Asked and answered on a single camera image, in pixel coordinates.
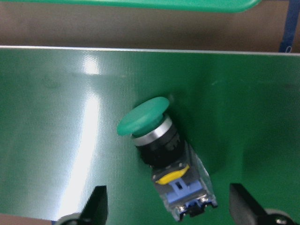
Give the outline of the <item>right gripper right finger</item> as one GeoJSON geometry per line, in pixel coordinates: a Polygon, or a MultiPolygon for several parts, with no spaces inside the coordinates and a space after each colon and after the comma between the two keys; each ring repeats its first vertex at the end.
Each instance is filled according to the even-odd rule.
{"type": "Polygon", "coordinates": [[[242,184],[229,185],[229,212],[236,225],[271,225],[271,217],[242,184]]]}

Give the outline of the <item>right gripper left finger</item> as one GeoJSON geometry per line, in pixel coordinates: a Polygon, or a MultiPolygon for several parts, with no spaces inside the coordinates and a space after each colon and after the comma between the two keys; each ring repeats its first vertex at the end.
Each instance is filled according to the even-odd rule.
{"type": "Polygon", "coordinates": [[[96,186],[92,191],[79,218],[79,225],[105,225],[108,218],[106,186],[96,186]]]}

